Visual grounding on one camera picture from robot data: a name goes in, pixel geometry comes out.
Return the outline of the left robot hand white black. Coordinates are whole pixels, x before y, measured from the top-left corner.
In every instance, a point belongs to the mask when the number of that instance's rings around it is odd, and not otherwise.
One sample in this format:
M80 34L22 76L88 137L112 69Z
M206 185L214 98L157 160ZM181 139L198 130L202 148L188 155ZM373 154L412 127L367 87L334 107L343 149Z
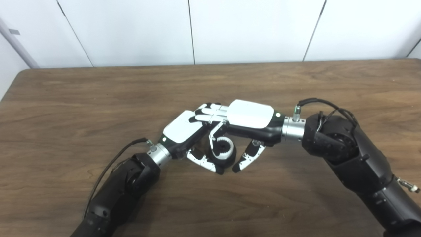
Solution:
M154 161L164 164L169 160L187 158L196 165L216 174L224 174L221 168L195 145L209 132L209 128L195 119L195 112L184 111L163 130L157 143L161 155L155 155Z

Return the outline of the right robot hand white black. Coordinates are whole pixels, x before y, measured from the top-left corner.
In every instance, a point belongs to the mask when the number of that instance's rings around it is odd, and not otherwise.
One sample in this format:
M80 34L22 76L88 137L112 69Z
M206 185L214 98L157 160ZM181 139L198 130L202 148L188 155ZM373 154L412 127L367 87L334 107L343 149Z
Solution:
M234 173L254 162L266 147L279 144L286 116L269 105L234 100L229 106L206 103L195 111L194 120L209 128L210 156L220 167L232 166ZM236 147L226 135L250 139L239 161L234 163Z

